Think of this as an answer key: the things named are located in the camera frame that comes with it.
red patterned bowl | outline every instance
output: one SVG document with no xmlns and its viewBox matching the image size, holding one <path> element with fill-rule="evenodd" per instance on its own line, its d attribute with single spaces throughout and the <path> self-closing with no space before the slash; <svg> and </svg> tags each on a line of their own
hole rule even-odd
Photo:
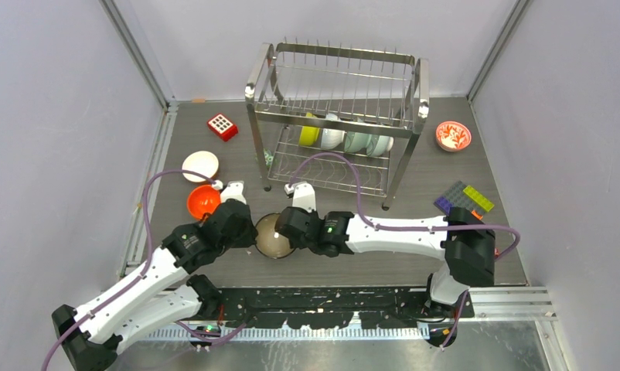
<svg viewBox="0 0 620 371">
<path fill-rule="evenodd" d="M 438 125 L 435 137 L 442 149 L 449 152 L 461 151 L 472 143 L 472 133 L 463 124 L 445 121 Z"/>
</svg>

red box with white squares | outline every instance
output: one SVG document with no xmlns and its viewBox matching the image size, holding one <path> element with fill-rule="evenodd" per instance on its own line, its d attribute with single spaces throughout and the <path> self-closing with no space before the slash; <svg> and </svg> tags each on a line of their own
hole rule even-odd
<svg viewBox="0 0 620 371">
<path fill-rule="evenodd" d="M 208 120 L 208 128 L 218 135 L 222 141 L 228 141 L 239 132 L 237 126 L 231 120 L 228 120 L 228 117 L 223 116 L 223 114 L 210 118 Z"/>
</svg>

dish rack shelf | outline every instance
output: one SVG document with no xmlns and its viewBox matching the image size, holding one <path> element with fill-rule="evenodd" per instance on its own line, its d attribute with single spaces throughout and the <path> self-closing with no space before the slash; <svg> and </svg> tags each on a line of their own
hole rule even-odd
<svg viewBox="0 0 620 371">
<path fill-rule="evenodd" d="M 389 209 L 428 116 L 428 62 L 389 52 L 317 43 L 262 45 L 246 85 L 245 98 L 262 185 L 288 182 L 309 156 L 325 151 L 298 145 L 302 126 L 355 131 L 406 139 L 390 178 L 392 152 L 383 157 L 342 153 L 358 169 L 363 193 L 385 197 Z M 338 120 L 327 120 L 335 114 Z M 267 168 L 260 123 L 283 124 Z M 402 141 L 395 140 L 395 146 Z M 346 164 L 317 158 L 299 172 L 313 186 L 356 191 Z"/>
</svg>

gray wall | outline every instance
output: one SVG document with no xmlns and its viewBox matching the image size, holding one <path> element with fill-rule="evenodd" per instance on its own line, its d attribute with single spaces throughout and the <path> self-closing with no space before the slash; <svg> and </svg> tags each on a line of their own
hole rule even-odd
<svg viewBox="0 0 620 371">
<path fill-rule="evenodd" d="M 475 110 L 576 363 L 620 369 L 620 1 L 534 2 Z"/>
<path fill-rule="evenodd" d="M 431 93 L 464 96 L 514 0 L 118 0 L 178 100 L 243 99 L 262 43 L 297 36 L 428 58 Z"/>
<path fill-rule="evenodd" d="M 116 280 L 161 116 L 99 2 L 0 1 L 0 370 Z"/>
</svg>

orange bowl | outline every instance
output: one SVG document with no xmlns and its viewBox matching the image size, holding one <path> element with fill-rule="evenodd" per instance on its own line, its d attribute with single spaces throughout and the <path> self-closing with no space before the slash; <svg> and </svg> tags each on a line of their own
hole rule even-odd
<svg viewBox="0 0 620 371">
<path fill-rule="evenodd" d="M 472 133 L 463 124 L 445 121 L 435 129 L 435 138 L 440 148 L 449 152 L 457 152 L 472 143 Z"/>
<path fill-rule="evenodd" d="M 204 219 L 207 214 L 214 213 L 221 203 L 219 191 L 209 184 L 196 187 L 187 197 L 187 210 L 194 219 Z"/>
</svg>

